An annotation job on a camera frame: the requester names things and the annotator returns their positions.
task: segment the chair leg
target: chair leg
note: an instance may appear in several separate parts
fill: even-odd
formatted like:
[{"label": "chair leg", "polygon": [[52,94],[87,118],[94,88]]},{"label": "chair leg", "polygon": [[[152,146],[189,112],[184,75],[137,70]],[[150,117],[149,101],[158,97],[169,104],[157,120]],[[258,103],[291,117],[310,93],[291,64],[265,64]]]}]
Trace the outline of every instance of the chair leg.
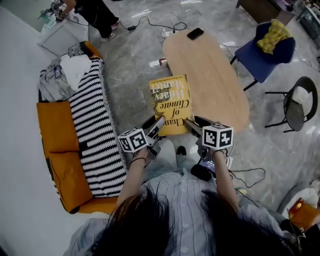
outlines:
[{"label": "chair leg", "polygon": [[286,124],[286,123],[287,123],[287,121],[284,120],[284,121],[279,122],[279,123],[266,125],[264,128],[269,128],[269,127],[274,127],[274,126],[281,126],[281,125],[284,125],[284,124]]},{"label": "chair leg", "polygon": [[234,57],[232,58],[232,60],[230,61],[230,65],[232,65],[232,63],[234,63],[236,59],[237,59],[237,56],[234,56]]},{"label": "chair leg", "polygon": [[266,91],[265,94],[288,94],[284,91]]},{"label": "chair leg", "polygon": [[258,83],[258,81],[256,79],[254,79],[254,81],[252,83],[250,83],[246,88],[244,88],[243,90],[246,91],[249,88],[251,88],[252,86],[254,86],[256,83]]},{"label": "chair leg", "polygon": [[290,132],[294,132],[295,130],[285,130],[283,133],[290,133]]}]

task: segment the chair backrest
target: chair backrest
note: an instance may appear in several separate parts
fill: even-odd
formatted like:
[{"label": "chair backrest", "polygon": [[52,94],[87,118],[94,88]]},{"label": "chair backrest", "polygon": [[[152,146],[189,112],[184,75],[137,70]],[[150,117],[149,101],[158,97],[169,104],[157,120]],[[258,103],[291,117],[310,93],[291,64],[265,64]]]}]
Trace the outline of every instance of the chair backrest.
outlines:
[{"label": "chair backrest", "polygon": [[299,80],[295,83],[292,89],[288,93],[288,102],[291,101],[294,91],[297,87],[304,88],[308,93],[312,95],[312,107],[307,115],[305,115],[306,119],[305,122],[309,121],[311,118],[315,116],[318,109],[318,91],[316,88],[315,83],[307,76],[302,76]]},{"label": "chair backrest", "polygon": [[[263,22],[256,27],[254,42],[257,43],[263,39],[266,33],[269,32],[271,21]],[[278,42],[273,50],[273,54],[263,53],[263,57],[273,63],[289,63],[291,62],[296,48],[296,41],[293,37],[281,40]]]}]

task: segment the white cube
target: white cube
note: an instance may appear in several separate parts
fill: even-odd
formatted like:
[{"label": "white cube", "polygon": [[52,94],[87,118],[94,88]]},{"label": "white cube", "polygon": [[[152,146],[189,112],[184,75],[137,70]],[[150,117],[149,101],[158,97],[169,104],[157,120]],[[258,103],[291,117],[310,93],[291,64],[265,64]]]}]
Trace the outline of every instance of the white cube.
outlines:
[{"label": "white cube", "polygon": [[222,150],[232,146],[234,140],[234,128],[224,124],[215,124],[202,128],[202,145]]},{"label": "white cube", "polygon": [[148,145],[143,129],[128,130],[118,136],[118,140],[124,152],[134,153]]}]

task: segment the black shoe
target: black shoe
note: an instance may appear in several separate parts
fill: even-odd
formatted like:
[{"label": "black shoe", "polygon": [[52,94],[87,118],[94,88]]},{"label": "black shoe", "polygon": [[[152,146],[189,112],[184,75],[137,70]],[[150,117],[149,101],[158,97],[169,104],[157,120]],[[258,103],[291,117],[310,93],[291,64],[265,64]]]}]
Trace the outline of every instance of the black shoe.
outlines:
[{"label": "black shoe", "polygon": [[179,156],[186,156],[187,155],[186,148],[184,146],[178,147],[176,154]]}]

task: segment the wall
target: wall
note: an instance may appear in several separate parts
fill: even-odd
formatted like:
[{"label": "wall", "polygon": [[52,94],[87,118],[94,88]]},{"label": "wall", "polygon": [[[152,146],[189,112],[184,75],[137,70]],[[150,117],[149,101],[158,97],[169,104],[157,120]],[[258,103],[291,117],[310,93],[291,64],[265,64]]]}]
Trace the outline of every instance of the wall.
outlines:
[{"label": "wall", "polygon": [[40,12],[49,8],[52,3],[51,0],[0,0],[0,2],[11,13],[39,32],[44,25],[43,19],[38,19]]},{"label": "wall", "polygon": [[44,158],[37,81],[53,56],[2,6],[0,35],[0,245],[11,256],[60,256],[91,215],[65,212]]}]

